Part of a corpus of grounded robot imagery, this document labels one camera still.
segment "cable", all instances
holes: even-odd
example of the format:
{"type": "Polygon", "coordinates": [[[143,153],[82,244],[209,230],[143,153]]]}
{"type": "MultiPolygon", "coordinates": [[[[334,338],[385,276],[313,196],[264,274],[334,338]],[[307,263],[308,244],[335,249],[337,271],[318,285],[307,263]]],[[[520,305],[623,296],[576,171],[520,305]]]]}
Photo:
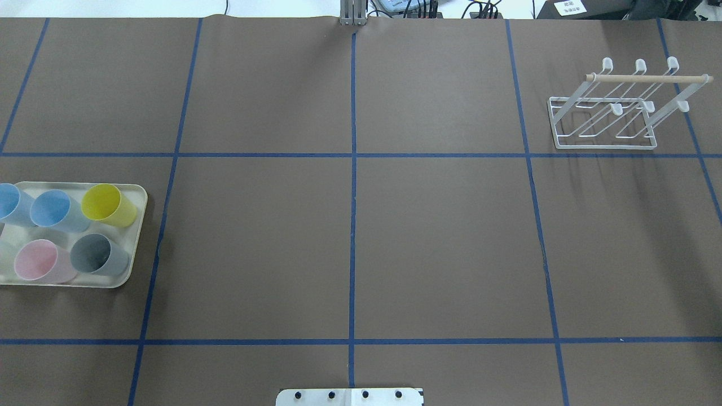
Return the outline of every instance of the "cable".
{"type": "Polygon", "coordinates": [[[393,18],[393,16],[392,16],[391,14],[389,14],[389,13],[383,11],[383,10],[371,10],[371,11],[368,13],[368,15],[371,15],[371,14],[373,14],[373,13],[376,13],[376,14],[381,13],[381,14],[383,14],[383,15],[388,16],[389,18],[393,18]]]}
{"type": "Polygon", "coordinates": [[[466,6],[466,8],[464,9],[464,13],[461,15],[461,18],[464,18],[466,16],[466,12],[474,4],[479,5],[479,15],[477,15],[475,18],[477,18],[477,19],[484,18],[484,19],[489,19],[489,20],[497,18],[499,16],[499,8],[497,7],[497,4],[501,3],[501,1],[502,0],[499,0],[496,3],[492,3],[491,1],[471,0],[471,3],[469,3],[469,5],[466,6]]]}
{"type": "Polygon", "coordinates": [[[409,0],[409,2],[406,3],[406,9],[404,10],[404,18],[406,18],[406,15],[409,13],[410,6],[411,6],[411,0],[409,0]]]}
{"type": "Polygon", "coordinates": [[[429,0],[429,18],[439,17],[439,2],[438,0],[429,0]]]}
{"type": "Polygon", "coordinates": [[[479,3],[478,1],[472,1],[472,2],[469,3],[469,5],[466,6],[466,8],[464,9],[464,13],[461,14],[461,18],[464,18],[464,17],[466,16],[466,12],[471,8],[471,6],[473,6],[473,5],[475,5],[475,4],[478,4],[478,5],[479,5],[479,11],[482,10],[482,4],[481,4],[481,3],[479,3]]]}

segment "white label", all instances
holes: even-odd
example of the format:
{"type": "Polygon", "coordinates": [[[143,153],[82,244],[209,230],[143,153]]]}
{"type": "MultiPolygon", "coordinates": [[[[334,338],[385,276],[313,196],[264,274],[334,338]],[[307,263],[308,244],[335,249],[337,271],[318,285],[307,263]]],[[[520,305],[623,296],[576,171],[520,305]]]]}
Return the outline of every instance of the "white label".
{"type": "Polygon", "coordinates": [[[557,7],[557,11],[560,15],[586,13],[586,9],[584,8],[584,3],[582,3],[582,0],[559,1],[557,3],[554,3],[554,7],[557,7]]]}

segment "blue tape line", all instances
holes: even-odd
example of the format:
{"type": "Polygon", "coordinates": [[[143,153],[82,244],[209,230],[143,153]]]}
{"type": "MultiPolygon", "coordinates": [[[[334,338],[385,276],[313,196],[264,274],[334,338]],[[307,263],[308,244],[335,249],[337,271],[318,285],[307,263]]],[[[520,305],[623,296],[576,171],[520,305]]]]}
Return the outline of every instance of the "blue tape line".
{"type": "Polygon", "coordinates": [[[634,154],[634,153],[621,153],[621,154],[610,154],[610,153],[584,153],[584,152],[571,152],[571,153],[538,153],[531,152],[529,156],[532,158],[632,158],[632,159],[646,159],[646,158],[696,158],[696,154],[634,154]]]}
{"type": "MultiPolygon", "coordinates": [[[[547,261],[547,248],[544,244],[544,231],[542,229],[542,218],[539,214],[539,201],[536,198],[536,185],[534,184],[534,173],[531,166],[531,155],[529,154],[529,139],[526,135],[526,122],[524,120],[524,111],[521,103],[521,91],[519,89],[519,78],[516,71],[516,60],[514,58],[514,46],[511,36],[511,26],[509,20],[504,20],[506,24],[506,36],[509,45],[509,58],[511,60],[511,72],[514,78],[514,92],[516,94],[516,107],[519,113],[519,125],[521,126],[521,138],[524,143],[524,153],[526,154],[526,170],[529,174],[529,187],[531,188],[531,202],[534,206],[534,218],[536,220],[536,234],[539,237],[539,245],[541,246],[541,256],[544,265],[544,279],[547,283],[547,301],[549,303],[549,317],[552,321],[552,333],[554,338],[559,338],[559,327],[557,325],[557,312],[554,307],[554,293],[552,292],[552,278],[549,276],[549,262],[547,261]]],[[[557,342],[554,344],[557,353],[557,367],[559,369],[559,381],[562,390],[562,399],[564,406],[569,406],[569,394],[567,393],[567,378],[564,372],[564,360],[562,359],[562,346],[557,342]]]]}
{"type": "MultiPolygon", "coordinates": [[[[223,158],[223,157],[265,157],[265,158],[351,158],[352,153],[348,152],[3,152],[3,157],[200,157],[200,158],[223,158]]],[[[544,153],[530,152],[358,152],[356,158],[697,158],[697,154],[635,154],[635,153],[593,153],[593,152],[569,152],[569,153],[544,153]]],[[[722,154],[703,154],[704,158],[722,158],[722,154]]]]}
{"type": "Polygon", "coordinates": [[[15,114],[17,114],[17,109],[20,107],[20,101],[22,100],[22,94],[25,93],[25,86],[27,86],[27,81],[30,79],[30,72],[32,72],[32,67],[35,65],[35,60],[38,59],[38,54],[40,53],[40,46],[43,44],[43,39],[45,39],[45,32],[48,31],[48,25],[50,24],[50,19],[45,19],[45,24],[43,24],[43,30],[40,31],[40,37],[38,38],[38,43],[35,44],[35,50],[32,52],[32,58],[30,58],[30,64],[27,65],[27,71],[25,71],[25,77],[22,78],[22,84],[20,85],[20,90],[17,93],[17,97],[15,98],[15,104],[12,106],[12,111],[10,112],[10,117],[7,120],[7,125],[5,126],[5,132],[2,135],[2,141],[0,142],[0,153],[3,152],[5,149],[5,144],[7,143],[7,138],[10,135],[10,129],[12,128],[12,123],[15,121],[15,114]]]}
{"type": "Polygon", "coordinates": [[[517,345],[555,344],[554,338],[359,338],[356,345],[517,345]]]}
{"type": "MultiPolygon", "coordinates": [[[[566,338],[357,338],[355,345],[540,345],[540,344],[635,344],[635,343],[722,342],[722,337],[566,337],[566,338]]],[[[0,345],[138,345],[140,340],[6,338],[0,345]]],[[[163,339],[145,340],[144,345],[254,346],[254,345],[348,345],[344,338],[320,339],[163,339]]]]}
{"type": "Polygon", "coordinates": [[[131,389],[128,395],[128,406],[132,406],[135,402],[136,389],[138,387],[138,378],[140,374],[141,362],[143,360],[144,341],[148,331],[148,320],[150,318],[150,308],[153,302],[153,290],[155,289],[155,279],[158,273],[158,264],[160,262],[160,247],[165,236],[165,224],[168,219],[168,204],[170,196],[173,192],[173,182],[175,180],[175,169],[178,165],[178,152],[181,149],[183,141],[183,126],[186,122],[186,111],[188,109],[188,99],[191,95],[191,85],[193,84],[193,71],[196,65],[196,56],[198,55],[198,45],[201,40],[201,28],[203,27],[203,19],[198,19],[198,27],[196,28],[196,40],[193,44],[193,56],[191,57],[191,66],[188,70],[188,81],[186,83],[186,94],[183,97],[183,108],[180,111],[180,121],[178,122],[178,135],[175,139],[175,152],[173,156],[173,164],[170,166],[170,175],[168,176],[168,189],[165,192],[165,201],[163,202],[163,214],[160,221],[160,229],[158,231],[158,242],[155,246],[155,258],[153,260],[153,269],[150,274],[150,284],[148,286],[148,296],[145,301],[145,310],[143,313],[143,324],[140,331],[140,343],[136,353],[136,362],[133,370],[133,380],[131,381],[131,389]]]}
{"type": "Polygon", "coordinates": [[[463,152],[431,152],[431,153],[413,153],[413,152],[360,152],[357,154],[359,158],[523,158],[526,154],[514,152],[501,153],[463,153],[463,152]]]}
{"type": "Polygon", "coordinates": [[[351,235],[349,255],[349,388],[355,387],[356,336],[356,33],[351,35],[351,235]]]}
{"type": "Polygon", "coordinates": [[[722,342],[722,337],[574,337],[561,344],[634,344],[639,342],[722,342]]]}
{"type": "Polygon", "coordinates": [[[179,157],[262,157],[262,158],[350,158],[349,153],[333,152],[181,152],[179,157]]]}
{"type": "Polygon", "coordinates": [[[4,157],[172,157],[172,152],[3,152],[4,157]]]}
{"type": "Polygon", "coordinates": [[[64,339],[64,338],[5,338],[0,345],[138,345],[139,340],[64,339]]]}
{"type": "MultiPolygon", "coordinates": [[[[669,58],[669,49],[667,48],[667,39],[664,37],[664,28],[662,27],[662,21],[658,18],[657,19],[657,29],[659,30],[659,38],[662,41],[662,48],[664,49],[664,56],[666,58],[669,58]]],[[[679,85],[677,83],[674,84],[674,90],[677,91],[677,94],[679,94],[679,85]]],[[[705,182],[707,183],[707,189],[710,191],[710,196],[712,197],[712,204],[715,207],[715,212],[717,213],[717,220],[720,222],[720,225],[722,225],[722,209],[720,208],[720,202],[717,199],[717,193],[715,192],[715,187],[712,184],[712,179],[710,179],[710,174],[707,172],[707,164],[705,163],[705,158],[702,154],[702,149],[700,148],[700,143],[697,140],[697,135],[695,133],[695,128],[692,125],[692,119],[690,118],[689,113],[684,113],[684,119],[687,121],[687,129],[690,131],[690,136],[692,137],[692,143],[695,145],[695,151],[697,151],[697,158],[700,160],[700,166],[702,167],[702,173],[705,176],[705,182]]]]}
{"type": "Polygon", "coordinates": [[[348,345],[339,339],[280,339],[280,340],[145,340],[145,345],[348,345]]]}

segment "blue cup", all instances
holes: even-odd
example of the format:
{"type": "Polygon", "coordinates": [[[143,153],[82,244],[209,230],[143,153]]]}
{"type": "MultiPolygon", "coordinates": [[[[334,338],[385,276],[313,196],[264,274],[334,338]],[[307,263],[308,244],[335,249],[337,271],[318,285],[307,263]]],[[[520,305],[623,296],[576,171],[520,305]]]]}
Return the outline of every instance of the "blue cup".
{"type": "Polygon", "coordinates": [[[35,200],[12,183],[0,183],[0,223],[35,227],[30,207],[35,200]]]}
{"type": "Polygon", "coordinates": [[[90,226],[80,203],[62,190],[49,190],[35,199],[30,207],[30,219],[36,225],[64,233],[82,233],[90,226]]]}

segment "blue tape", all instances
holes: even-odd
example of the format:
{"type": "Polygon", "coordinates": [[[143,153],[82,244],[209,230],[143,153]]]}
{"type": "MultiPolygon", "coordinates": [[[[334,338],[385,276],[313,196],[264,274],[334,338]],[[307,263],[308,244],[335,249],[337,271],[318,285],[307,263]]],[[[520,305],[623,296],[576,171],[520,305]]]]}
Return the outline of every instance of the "blue tape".
{"type": "MultiPolygon", "coordinates": [[[[544,231],[542,229],[542,218],[539,214],[539,201],[536,198],[536,185],[534,184],[534,173],[531,166],[531,155],[529,154],[529,140],[526,136],[526,122],[524,121],[524,111],[521,103],[521,91],[519,90],[519,78],[516,71],[516,60],[514,58],[514,46],[511,36],[511,26],[509,20],[504,20],[506,24],[506,35],[509,44],[509,57],[511,60],[511,72],[514,78],[514,92],[516,94],[516,106],[519,113],[519,125],[521,126],[521,137],[524,143],[524,152],[526,153],[526,170],[529,174],[529,187],[531,188],[531,202],[534,206],[534,218],[536,220],[536,234],[539,237],[539,245],[541,246],[541,256],[544,266],[544,279],[547,283],[547,302],[549,303],[549,317],[552,321],[552,333],[554,338],[559,338],[559,327],[557,325],[557,312],[554,307],[554,293],[552,292],[552,278],[549,276],[549,262],[547,261],[547,248],[544,244],[544,231]]],[[[562,347],[559,343],[554,344],[557,353],[557,368],[559,370],[559,381],[562,390],[562,399],[565,406],[569,406],[569,394],[567,393],[567,379],[564,372],[564,360],[562,359],[562,347]]]]}
{"type": "Polygon", "coordinates": [[[8,118],[7,125],[5,126],[5,132],[2,135],[2,141],[0,141],[0,153],[3,152],[5,149],[5,144],[7,143],[7,138],[10,135],[10,129],[12,129],[12,123],[15,121],[15,114],[17,114],[17,109],[20,107],[20,101],[22,101],[22,95],[25,93],[25,87],[27,86],[27,81],[30,80],[30,73],[32,72],[32,67],[35,65],[35,60],[38,59],[38,54],[40,53],[40,46],[43,44],[43,39],[45,39],[45,32],[48,31],[48,26],[50,25],[50,19],[45,19],[45,24],[43,24],[43,30],[40,31],[40,37],[38,38],[38,43],[35,44],[35,50],[32,52],[32,58],[30,58],[30,64],[27,65],[27,71],[25,71],[25,77],[22,78],[22,84],[20,85],[20,90],[17,92],[17,97],[15,98],[15,104],[12,106],[12,111],[10,112],[10,117],[8,118]]]}
{"type": "Polygon", "coordinates": [[[355,387],[356,336],[356,33],[351,35],[351,233],[349,263],[349,388],[355,387]]]}
{"type": "MultiPolygon", "coordinates": [[[[685,343],[722,342],[719,336],[673,336],[673,337],[553,337],[543,338],[357,338],[355,345],[574,345],[574,344],[634,344],[634,343],[685,343]]],[[[138,345],[140,340],[114,339],[56,339],[56,338],[6,338],[0,345],[138,345]]],[[[344,338],[300,339],[167,339],[145,340],[144,346],[254,346],[254,345],[348,345],[344,338]]]]}
{"type": "MultiPolygon", "coordinates": [[[[664,37],[664,28],[662,27],[662,21],[658,18],[657,19],[657,30],[659,31],[659,38],[662,41],[662,48],[664,49],[664,56],[666,58],[669,58],[669,49],[667,48],[667,39],[664,37]]],[[[674,90],[677,91],[677,94],[679,94],[679,85],[677,83],[674,84],[674,90]]],[[[707,164],[705,163],[705,157],[702,154],[702,149],[700,148],[700,143],[697,140],[697,135],[695,133],[695,128],[692,125],[692,119],[690,118],[689,113],[684,113],[684,120],[687,121],[687,129],[690,131],[690,136],[692,137],[692,143],[695,146],[695,151],[697,151],[697,159],[700,160],[700,166],[702,167],[702,173],[705,176],[705,182],[707,183],[707,189],[710,191],[710,196],[712,197],[712,204],[715,207],[715,212],[717,213],[717,220],[720,222],[720,225],[722,225],[722,208],[720,208],[720,202],[717,199],[717,193],[715,192],[714,185],[712,184],[712,180],[710,179],[710,174],[707,172],[707,164]]]]}
{"type": "Polygon", "coordinates": [[[143,313],[143,324],[140,331],[140,343],[136,354],[136,362],[133,369],[133,379],[131,381],[131,390],[128,395],[128,406],[132,406],[135,402],[136,389],[138,387],[138,378],[140,374],[141,362],[143,361],[144,341],[148,331],[148,320],[150,318],[150,308],[153,302],[153,290],[155,289],[155,280],[158,273],[158,263],[160,262],[160,246],[165,236],[165,224],[168,219],[168,205],[170,196],[173,192],[173,182],[175,180],[175,169],[178,165],[178,152],[181,149],[183,141],[183,126],[186,122],[186,111],[188,109],[188,99],[191,96],[191,85],[193,84],[193,71],[196,65],[196,56],[198,55],[198,45],[201,40],[201,28],[203,27],[203,19],[198,19],[196,28],[196,40],[193,44],[193,56],[191,57],[191,66],[188,70],[188,81],[186,83],[186,94],[183,98],[183,108],[180,111],[180,121],[178,122],[178,135],[175,140],[175,152],[173,156],[173,164],[170,166],[170,175],[168,176],[168,189],[165,192],[165,201],[163,202],[163,214],[160,221],[160,229],[158,231],[158,242],[155,246],[155,259],[153,260],[153,269],[150,274],[150,284],[148,286],[148,296],[145,301],[145,310],[143,313]]]}

